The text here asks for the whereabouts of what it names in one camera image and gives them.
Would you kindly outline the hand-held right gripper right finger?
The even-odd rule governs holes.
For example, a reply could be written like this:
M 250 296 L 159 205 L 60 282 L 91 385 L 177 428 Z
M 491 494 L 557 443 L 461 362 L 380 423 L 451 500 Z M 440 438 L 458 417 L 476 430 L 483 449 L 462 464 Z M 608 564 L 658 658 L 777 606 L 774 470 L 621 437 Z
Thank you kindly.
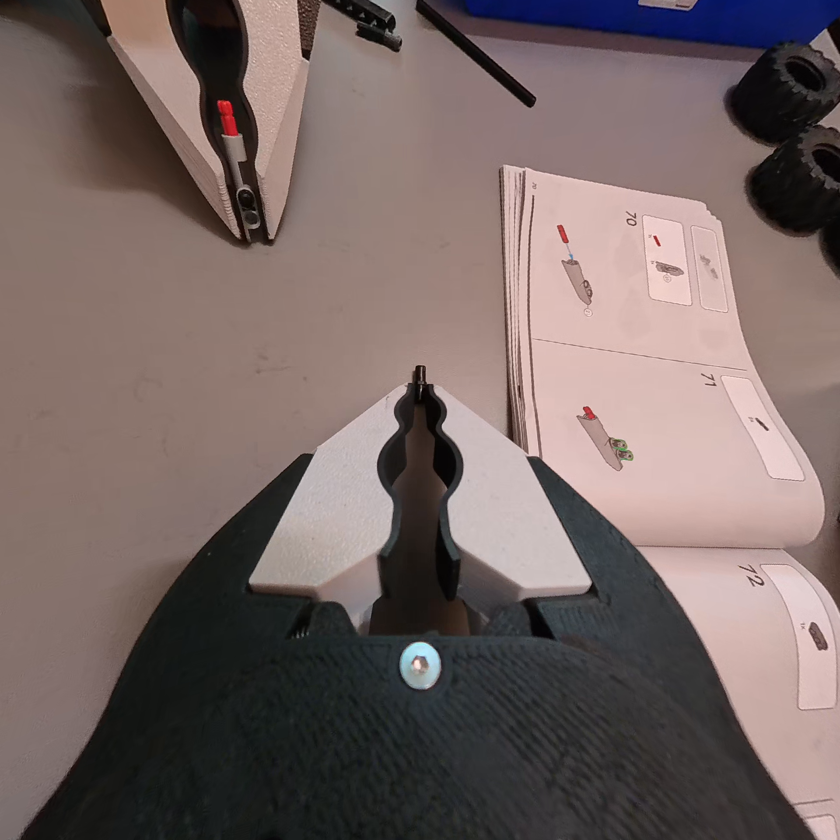
M 423 388 L 434 471 L 446 491 L 437 524 L 436 574 L 480 634 L 504 608 L 592 588 L 526 452 L 444 389 Z

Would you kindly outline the black thin rod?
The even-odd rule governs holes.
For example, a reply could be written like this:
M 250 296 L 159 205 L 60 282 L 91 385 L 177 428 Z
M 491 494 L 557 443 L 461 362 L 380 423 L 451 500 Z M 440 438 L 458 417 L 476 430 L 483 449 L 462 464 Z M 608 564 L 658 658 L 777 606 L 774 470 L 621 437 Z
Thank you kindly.
M 520 83 L 512 74 L 501 67 L 483 49 L 460 31 L 449 19 L 441 14 L 428 1 L 415 1 L 416 11 L 428 21 L 438 32 L 444 35 L 452 44 L 471 58 L 478 67 L 483 69 L 495 81 L 508 90 L 524 106 L 531 109 L 537 99 L 535 95 Z

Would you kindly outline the grey toy beam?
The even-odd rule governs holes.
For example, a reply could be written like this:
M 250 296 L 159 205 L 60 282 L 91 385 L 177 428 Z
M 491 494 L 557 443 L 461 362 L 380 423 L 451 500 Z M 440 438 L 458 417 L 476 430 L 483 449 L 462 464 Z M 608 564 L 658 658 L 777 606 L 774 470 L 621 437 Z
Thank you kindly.
M 243 135 L 222 134 L 225 157 L 232 177 L 230 192 L 238 211 L 238 219 L 247 244 L 262 236 L 263 218 L 258 191 L 249 174 L 249 160 Z

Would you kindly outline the blue bin with white tag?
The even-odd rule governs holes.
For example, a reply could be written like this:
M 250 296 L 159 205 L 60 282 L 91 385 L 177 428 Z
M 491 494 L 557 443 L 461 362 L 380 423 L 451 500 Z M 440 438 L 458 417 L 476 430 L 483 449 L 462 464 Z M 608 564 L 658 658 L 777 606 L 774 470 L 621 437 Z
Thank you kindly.
M 839 17 L 838 1 L 466 1 L 470 14 L 520 23 L 768 48 L 809 43 Z

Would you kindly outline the open instruction booklet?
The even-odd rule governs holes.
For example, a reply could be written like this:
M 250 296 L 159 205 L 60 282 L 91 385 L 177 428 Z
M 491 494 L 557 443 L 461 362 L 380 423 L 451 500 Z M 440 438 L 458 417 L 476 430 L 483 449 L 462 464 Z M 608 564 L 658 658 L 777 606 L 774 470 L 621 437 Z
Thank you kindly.
M 838 607 L 788 553 L 825 517 L 702 202 L 500 169 L 513 437 L 636 545 L 756 753 L 838 838 Z

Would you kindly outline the black toy beam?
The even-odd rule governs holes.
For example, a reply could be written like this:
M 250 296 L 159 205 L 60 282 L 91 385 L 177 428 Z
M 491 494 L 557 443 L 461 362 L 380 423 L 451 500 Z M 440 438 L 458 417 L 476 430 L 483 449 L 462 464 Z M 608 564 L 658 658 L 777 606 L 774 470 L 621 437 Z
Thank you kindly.
M 389 33 L 395 30 L 394 14 L 374 1 L 322 1 L 322 3 L 340 11 L 357 25 L 377 28 Z

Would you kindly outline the black toy connector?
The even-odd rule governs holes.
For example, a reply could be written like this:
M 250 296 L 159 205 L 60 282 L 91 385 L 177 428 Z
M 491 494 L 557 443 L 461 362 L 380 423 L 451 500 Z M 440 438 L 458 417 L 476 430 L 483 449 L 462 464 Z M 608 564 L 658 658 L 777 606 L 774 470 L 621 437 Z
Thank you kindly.
M 395 53 L 401 51 L 403 47 L 403 39 L 399 36 L 399 34 L 396 34 L 386 28 L 379 28 L 376 25 L 367 24 L 365 22 L 357 23 L 355 34 L 369 42 L 385 46 Z

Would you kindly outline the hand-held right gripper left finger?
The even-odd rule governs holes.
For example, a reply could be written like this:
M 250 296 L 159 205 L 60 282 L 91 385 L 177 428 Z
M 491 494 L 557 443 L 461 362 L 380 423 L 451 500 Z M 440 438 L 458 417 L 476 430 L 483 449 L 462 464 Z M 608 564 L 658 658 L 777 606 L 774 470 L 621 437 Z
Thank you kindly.
M 396 387 L 318 446 L 248 580 L 253 592 L 341 604 L 366 634 L 382 596 L 379 557 L 392 535 L 394 500 L 379 460 L 401 428 Z

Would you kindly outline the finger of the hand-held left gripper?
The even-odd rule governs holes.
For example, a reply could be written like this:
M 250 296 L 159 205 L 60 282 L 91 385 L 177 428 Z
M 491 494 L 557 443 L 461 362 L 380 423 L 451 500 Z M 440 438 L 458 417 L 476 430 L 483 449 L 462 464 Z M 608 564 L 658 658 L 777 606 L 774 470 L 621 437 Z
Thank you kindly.
M 183 2 L 103 1 L 107 40 L 201 194 L 246 241 L 220 153 L 209 139 L 203 90 L 186 51 Z
M 287 203 L 316 34 L 315 2 L 228 2 L 241 47 L 234 115 L 258 191 L 262 236 L 277 236 Z

